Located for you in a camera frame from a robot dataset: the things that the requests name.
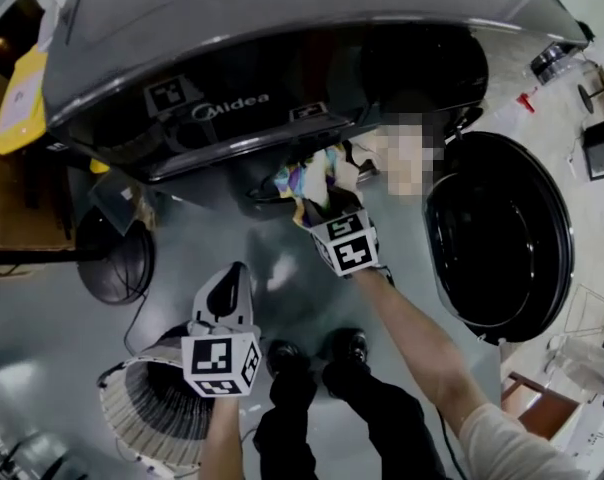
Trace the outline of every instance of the colorful cloth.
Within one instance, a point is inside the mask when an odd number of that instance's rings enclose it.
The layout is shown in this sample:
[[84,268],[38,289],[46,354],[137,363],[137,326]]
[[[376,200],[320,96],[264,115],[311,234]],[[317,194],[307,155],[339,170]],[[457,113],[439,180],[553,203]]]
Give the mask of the colorful cloth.
[[302,200],[308,199],[328,210],[328,187],[337,186],[353,192],[362,201],[362,194],[356,188],[358,174],[359,169],[347,162],[344,146],[338,144],[316,151],[303,163],[283,167],[273,181],[281,198],[295,199],[293,222],[308,228],[310,223],[304,218]]

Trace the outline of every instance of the black shoe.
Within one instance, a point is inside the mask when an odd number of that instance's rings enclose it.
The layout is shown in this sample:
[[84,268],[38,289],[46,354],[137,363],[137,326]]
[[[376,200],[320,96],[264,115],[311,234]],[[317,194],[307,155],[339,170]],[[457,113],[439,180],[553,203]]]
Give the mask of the black shoe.
[[329,336],[333,361],[354,361],[366,364],[369,347],[362,329],[337,329]]
[[294,368],[307,371],[309,365],[309,358],[289,341],[275,340],[266,355],[266,367],[274,379],[283,370]]

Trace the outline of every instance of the metal stand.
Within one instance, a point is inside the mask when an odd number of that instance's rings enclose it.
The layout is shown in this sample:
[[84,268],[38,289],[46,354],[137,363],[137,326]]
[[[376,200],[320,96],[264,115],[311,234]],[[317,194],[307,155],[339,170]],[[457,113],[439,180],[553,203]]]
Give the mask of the metal stand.
[[604,87],[595,91],[593,94],[589,94],[583,85],[578,84],[578,92],[580,93],[582,103],[584,103],[584,106],[589,111],[589,114],[593,114],[593,101],[591,101],[591,98],[597,96],[598,94],[602,94],[604,92]]

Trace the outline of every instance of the gray floor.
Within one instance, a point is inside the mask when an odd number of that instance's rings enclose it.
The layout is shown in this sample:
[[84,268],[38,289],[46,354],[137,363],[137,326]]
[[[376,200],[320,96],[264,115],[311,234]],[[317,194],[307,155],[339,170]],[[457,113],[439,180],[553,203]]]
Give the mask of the gray floor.
[[[499,400],[497,350],[478,342],[436,295],[420,204],[407,205],[387,195],[381,180],[365,189],[365,201],[378,229],[382,259],[391,267],[398,288],[453,336],[483,388]],[[152,344],[186,320],[196,290],[208,277],[229,262],[242,260],[255,278],[256,321],[264,336],[292,339],[313,354],[332,329],[361,326],[370,340],[373,373],[423,399],[353,283],[336,278],[316,255],[309,237],[288,218],[268,222],[239,215],[223,218],[171,201],[161,223],[156,273],[131,335],[134,347]],[[47,267],[29,280],[0,282],[0,433],[9,445],[33,431],[47,432],[90,465],[92,478],[146,477],[139,465],[118,457],[95,387],[100,373],[127,357],[122,335],[134,312],[135,306],[107,307],[93,300],[72,265]],[[256,389],[243,400],[243,434],[269,408],[268,386],[262,368]],[[428,404],[425,412],[443,462],[455,477],[437,414]],[[365,425],[346,404],[326,393],[318,393],[311,408],[309,443],[320,478],[380,476],[380,461]],[[257,465],[257,454],[247,440],[248,479],[259,478]]]

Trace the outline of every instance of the washing machine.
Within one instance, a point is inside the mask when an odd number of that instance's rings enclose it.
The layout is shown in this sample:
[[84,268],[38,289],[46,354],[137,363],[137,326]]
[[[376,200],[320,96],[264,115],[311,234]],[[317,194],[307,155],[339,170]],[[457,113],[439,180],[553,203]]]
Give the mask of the washing machine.
[[444,148],[424,203],[441,297],[483,339],[523,341],[566,298],[568,213],[529,152],[465,128],[553,44],[586,45],[558,0],[68,0],[43,98],[69,147],[255,218],[290,216],[286,163],[423,116]]

